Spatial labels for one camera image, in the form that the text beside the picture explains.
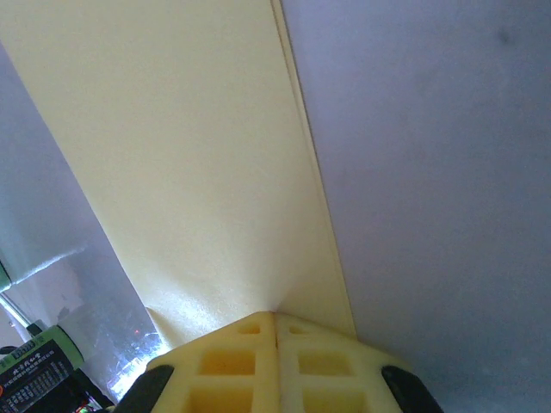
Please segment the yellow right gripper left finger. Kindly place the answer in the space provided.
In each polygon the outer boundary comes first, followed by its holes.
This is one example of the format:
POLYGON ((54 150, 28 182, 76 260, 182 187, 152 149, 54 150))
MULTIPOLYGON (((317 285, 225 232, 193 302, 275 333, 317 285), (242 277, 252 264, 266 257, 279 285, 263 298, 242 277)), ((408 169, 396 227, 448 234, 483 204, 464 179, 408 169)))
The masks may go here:
POLYGON ((148 362, 116 412, 278 412, 275 314, 257 312, 148 362))

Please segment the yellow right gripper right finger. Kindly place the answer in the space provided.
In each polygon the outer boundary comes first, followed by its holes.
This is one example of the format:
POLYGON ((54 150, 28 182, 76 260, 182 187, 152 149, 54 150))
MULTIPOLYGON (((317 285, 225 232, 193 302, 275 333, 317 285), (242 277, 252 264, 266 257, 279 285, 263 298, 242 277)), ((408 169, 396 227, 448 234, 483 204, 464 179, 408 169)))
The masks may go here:
POLYGON ((335 330, 275 315, 282 412, 441 412, 411 366, 335 330))

